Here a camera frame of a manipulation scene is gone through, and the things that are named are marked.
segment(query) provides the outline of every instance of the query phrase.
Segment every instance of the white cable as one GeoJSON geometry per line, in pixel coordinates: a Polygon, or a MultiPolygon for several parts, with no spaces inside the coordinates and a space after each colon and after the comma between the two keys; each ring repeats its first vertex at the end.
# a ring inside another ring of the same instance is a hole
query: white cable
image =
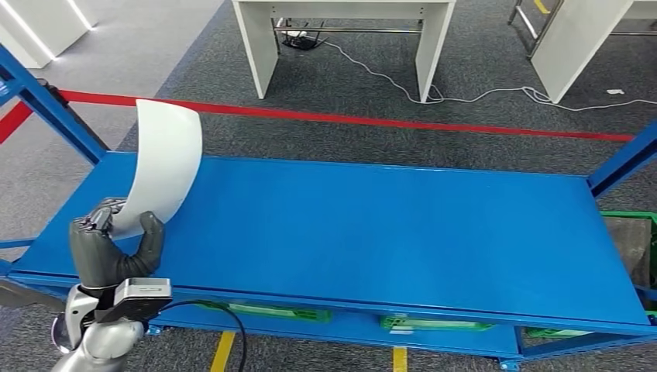
{"type": "Polygon", "coordinates": [[[438,93],[439,98],[434,98],[434,97],[432,97],[431,95],[429,95],[428,98],[431,99],[430,102],[420,102],[420,101],[418,101],[418,100],[413,99],[413,98],[411,97],[411,93],[409,93],[409,92],[406,90],[406,88],[404,88],[404,87],[402,87],[401,85],[397,84],[397,83],[392,79],[392,77],[389,77],[389,76],[386,75],[386,74],[381,74],[381,73],[378,73],[378,72],[374,72],[374,71],[372,71],[372,70],[371,70],[366,64],[364,64],[363,62],[360,62],[360,61],[358,61],[358,60],[354,60],[353,58],[351,58],[351,56],[348,55],[348,54],[347,54],[347,53],[341,48],[341,46],[336,45],[336,44],[334,44],[334,43],[330,43],[330,42],[326,41],[326,39],[324,39],[324,40],[320,40],[320,41],[322,41],[322,42],[323,42],[324,44],[326,44],[326,45],[329,45],[329,46],[331,46],[331,47],[336,48],[336,49],[337,49],[337,50],[338,50],[343,56],[345,56],[348,60],[350,60],[350,61],[353,62],[354,64],[357,64],[357,65],[361,66],[361,67],[364,68],[369,74],[372,74],[372,75],[374,75],[374,76],[380,76],[380,77],[382,77],[382,78],[386,78],[386,79],[387,79],[392,85],[394,85],[396,88],[398,88],[398,89],[400,89],[401,91],[403,91],[403,92],[406,94],[406,97],[408,98],[409,101],[411,101],[411,102],[413,102],[413,103],[419,103],[419,104],[421,104],[421,105],[434,105],[434,104],[437,104],[437,103],[443,103],[443,102],[447,102],[447,101],[450,101],[450,102],[461,102],[461,103],[474,103],[474,102],[479,101],[481,98],[484,98],[484,97],[486,97],[487,95],[489,95],[489,94],[491,94],[491,93],[494,93],[494,92],[497,92],[497,91],[522,91],[522,92],[525,93],[525,95],[528,96],[528,97],[529,97],[534,103],[538,103],[539,105],[552,106],[552,107],[556,107],[556,108],[558,108],[558,109],[563,109],[563,110],[567,110],[567,111],[571,111],[571,112],[582,112],[582,111],[593,110],[593,109],[609,109],[609,108],[612,108],[612,107],[620,107],[620,106],[631,105],[631,104],[633,104],[633,103],[638,103],[638,102],[647,103],[647,104],[650,104],[650,105],[657,105],[657,102],[654,102],[654,101],[648,101],[648,100],[645,100],[645,99],[635,99],[635,100],[632,100],[632,101],[629,101],[629,102],[615,103],[615,104],[613,104],[613,105],[590,106],[590,107],[582,107],[582,108],[570,108],[570,107],[565,107],[565,106],[562,106],[562,105],[557,105],[556,103],[552,103],[552,102],[550,101],[550,98],[549,98],[547,95],[541,93],[540,91],[537,91],[535,88],[532,88],[532,87],[521,87],[521,88],[498,88],[498,89],[491,89],[491,90],[489,90],[489,91],[485,91],[484,93],[482,93],[481,95],[479,95],[479,96],[477,96],[476,98],[473,98],[473,99],[445,98],[445,97],[442,95],[442,93],[440,92],[440,90],[438,89],[438,87],[436,87],[436,86],[433,85],[433,84],[432,84],[431,88],[434,88],[434,89],[435,89],[435,91],[438,93]]]}

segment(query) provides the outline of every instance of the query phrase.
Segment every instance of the red barrier tape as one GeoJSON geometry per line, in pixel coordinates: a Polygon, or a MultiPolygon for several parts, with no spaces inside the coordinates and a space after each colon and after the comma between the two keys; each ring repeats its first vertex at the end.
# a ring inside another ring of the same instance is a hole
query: red barrier tape
{"type": "MultiPolygon", "coordinates": [[[[139,97],[125,95],[101,95],[83,91],[60,91],[61,94],[71,102],[96,103],[100,105],[134,106],[139,97]]],[[[174,105],[187,107],[199,112],[210,112],[213,114],[244,115],[262,118],[306,120],[310,122],[339,122],[345,124],[357,124],[362,126],[390,126],[396,128],[445,130],[450,132],[473,132],[488,134],[526,135],[581,138],[586,140],[602,140],[627,142],[634,138],[628,134],[610,133],[588,133],[588,132],[555,132],[550,130],[516,129],[499,126],[471,126],[460,124],[438,124],[429,122],[407,122],[391,119],[372,119],[359,116],[318,114],[313,112],[296,112],[290,110],[277,110],[272,108],[242,107],[234,105],[216,105],[212,103],[200,103],[189,101],[178,101],[174,99],[145,98],[153,101],[166,102],[174,105]]]]}
{"type": "Polygon", "coordinates": [[[19,102],[0,119],[0,145],[14,133],[32,115],[32,109],[23,102],[19,102]]]}

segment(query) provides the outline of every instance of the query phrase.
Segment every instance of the white desk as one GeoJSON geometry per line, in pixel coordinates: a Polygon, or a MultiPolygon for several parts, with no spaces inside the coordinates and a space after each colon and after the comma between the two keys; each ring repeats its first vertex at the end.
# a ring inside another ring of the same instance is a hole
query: white desk
{"type": "Polygon", "coordinates": [[[422,19],[415,68],[420,99],[426,102],[455,1],[232,0],[232,3],[260,99],[267,93],[278,60],[272,18],[422,19]]]}
{"type": "Polygon", "coordinates": [[[657,0],[563,2],[531,59],[553,102],[561,101],[622,19],[657,19],[657,0]]]}

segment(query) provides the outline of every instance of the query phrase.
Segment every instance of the white plastic sheet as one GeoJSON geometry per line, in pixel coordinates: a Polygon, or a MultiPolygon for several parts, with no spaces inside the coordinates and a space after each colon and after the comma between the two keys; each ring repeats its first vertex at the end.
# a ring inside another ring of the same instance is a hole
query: white plastic sheet
{"type": "Polygon", "coordinates": [[[112,217],[115,239],[143,233],[139,215],[152,211],[162,222],[173,217],[194,183],[203,138],[198,113],[167,103],[137,100],[139,150],[126,204],[112,217]]]}

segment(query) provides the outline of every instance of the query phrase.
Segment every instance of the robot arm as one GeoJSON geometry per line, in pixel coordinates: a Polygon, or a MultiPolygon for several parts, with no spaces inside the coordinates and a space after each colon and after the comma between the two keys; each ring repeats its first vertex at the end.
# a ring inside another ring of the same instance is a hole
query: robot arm
{"type": "Polygon", "coordinates": [[[147,322],[171,302],[168,279],[149,278],[160,265],[163,223],[140,216],[144,235],[137,253],[124,254],[110,237],[120,201],[103,201],[69,228],[71,253],[81,283],[71,288],[66,309],[51,329],[64,356],[53,372],[119,372],[147,322]]]}

